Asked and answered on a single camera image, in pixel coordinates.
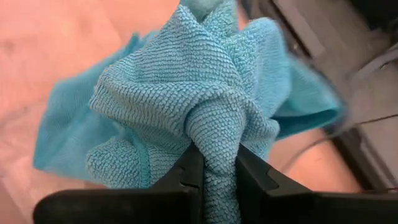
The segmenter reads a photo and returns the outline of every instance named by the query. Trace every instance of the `blue microfiber cloth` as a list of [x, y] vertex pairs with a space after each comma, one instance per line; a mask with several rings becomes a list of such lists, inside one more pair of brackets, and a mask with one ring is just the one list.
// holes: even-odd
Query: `blue microfiber cloth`
[[276, 139], [341, 116], [331, 88], [288, 54], [275, 22], [257, 19], [240, 32], [234, 1], [192, 2], [182, 1], [158, 34], [133, 36], [55, 87], [36, 168], [147, 188], [193, 141], [205, 157], [206, 222], [239, 223], [239, 144], [266, 158]]

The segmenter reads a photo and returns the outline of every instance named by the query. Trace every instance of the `microfiber cloth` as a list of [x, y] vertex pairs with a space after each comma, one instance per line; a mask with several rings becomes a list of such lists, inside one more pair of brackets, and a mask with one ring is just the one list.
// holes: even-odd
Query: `microfiber cloth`
[[289, 55], [274, 21], [239, 31], [234, 1], [182, 1], [158, 33], [133, 36], [55, 86], [34, 165], [110, 188], [148, 188], [194, 142], [205, 158], [205, 221], [239, 223], [239, 144], [266, 159], [276, 140], [342, 111], [327, 82]]

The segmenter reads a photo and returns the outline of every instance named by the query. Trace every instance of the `black cable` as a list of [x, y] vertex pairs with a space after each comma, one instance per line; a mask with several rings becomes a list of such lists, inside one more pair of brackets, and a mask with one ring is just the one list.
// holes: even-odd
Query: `black cable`
[[360, 122], [359, 124], [370, 124], [370, 123], [382, 121], [384, 119], [395, 118], [397, 116], [398, 116], [398, 114], [393, 114], [393, 115], [384, 116], [384, 117], [381, 117], [381, 118], [372, 119], [372, 120], [369, 120], [369, 121], [363, 121], [363, 122]]

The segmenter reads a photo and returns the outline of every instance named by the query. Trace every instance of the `towel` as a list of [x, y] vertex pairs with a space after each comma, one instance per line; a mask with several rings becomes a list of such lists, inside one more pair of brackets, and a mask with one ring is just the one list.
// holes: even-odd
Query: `towel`
[[110, 188], [147, 188], [193, 141], [205, 158], [205, 221], [239, 223], [239, 144], [266, 159], [276, 140], [341, 116], [330, 86], [289, 55], [274, 21], [257, 19], [239, 31], [234, 1], [192, 2], [182, 1], [159, 33], [133, 36], [55, 86], [36, 168]]

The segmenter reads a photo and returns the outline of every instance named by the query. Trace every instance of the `black plastic part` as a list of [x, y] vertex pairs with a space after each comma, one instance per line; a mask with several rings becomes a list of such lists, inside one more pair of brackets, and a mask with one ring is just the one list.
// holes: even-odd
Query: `black plastic part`
[[398, 194], [312, 192], [241, 146], [236, 159], [242, 223], [398, 223]]
[[202, 223], [203, 165], [192, 144], [151, 188], [57, 192], [36, 205], [34, 223]]

